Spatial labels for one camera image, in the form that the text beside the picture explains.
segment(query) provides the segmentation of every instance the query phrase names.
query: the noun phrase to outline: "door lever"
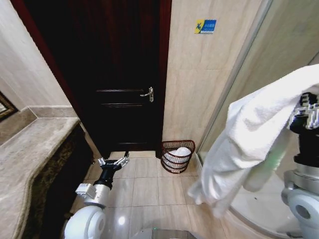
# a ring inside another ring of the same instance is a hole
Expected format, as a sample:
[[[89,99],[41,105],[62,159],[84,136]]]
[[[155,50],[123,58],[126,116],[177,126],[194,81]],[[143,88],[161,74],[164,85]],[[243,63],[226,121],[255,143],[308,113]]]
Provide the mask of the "door lever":
[[[144,96],[150,96],[150,102],[154,101],[154,92],[153,92],[153,87],[149,87],[149,92],[147,94],[144,95],[140,95],[142,97]]]

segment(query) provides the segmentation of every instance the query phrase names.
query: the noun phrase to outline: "bathroom sink counter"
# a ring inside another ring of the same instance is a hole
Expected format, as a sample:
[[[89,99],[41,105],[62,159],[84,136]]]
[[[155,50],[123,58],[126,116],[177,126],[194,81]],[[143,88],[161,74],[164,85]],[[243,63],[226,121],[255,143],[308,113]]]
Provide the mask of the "bathroom sink counter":
[[[33,182],[78,124],[78,118],[38,118],[0,146],[0,238],[22,236]]]

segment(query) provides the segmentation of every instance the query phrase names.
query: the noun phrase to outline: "wastebasket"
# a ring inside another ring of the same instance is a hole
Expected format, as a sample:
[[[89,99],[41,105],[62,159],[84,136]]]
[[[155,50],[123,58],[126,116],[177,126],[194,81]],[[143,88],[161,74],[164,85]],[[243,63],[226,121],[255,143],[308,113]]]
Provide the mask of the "wastebasket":
[[[188,148],[190,154],[176,156],[172,153],[180,147]],[[161,143],[161,159],[163,168],[170,173],[182,173],[187,169],[189,161],[195,151],[195,143],[192,140],[163,141]]]

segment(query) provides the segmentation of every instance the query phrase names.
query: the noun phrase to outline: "blue sticker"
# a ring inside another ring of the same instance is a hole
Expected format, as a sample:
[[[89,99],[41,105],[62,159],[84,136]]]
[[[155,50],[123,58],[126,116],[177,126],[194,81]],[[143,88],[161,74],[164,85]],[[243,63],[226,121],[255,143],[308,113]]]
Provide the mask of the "blue sticker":
[[[195,33],[197,34],[212,34],[215,30],[217,20],[199,19],[196,23]]]

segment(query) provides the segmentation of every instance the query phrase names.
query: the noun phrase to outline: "shower enclosure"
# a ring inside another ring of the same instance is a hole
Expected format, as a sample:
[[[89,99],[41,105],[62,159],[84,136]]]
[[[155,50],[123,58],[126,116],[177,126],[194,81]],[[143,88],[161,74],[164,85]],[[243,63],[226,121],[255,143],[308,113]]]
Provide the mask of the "shower enclosure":
[[[297,68],[319,63],[318,22],[319,1],[263,1],[197,151],[202,162],[225,127],[230,103]],[[293,156],[298,151],[295,137],[281,165],[262,190],[239,191],[231,204],[233,214],[273,238],[288,238],[288,232],[297,231],[297,219],[282,202],[281,191],[283,173],[295,168]]]

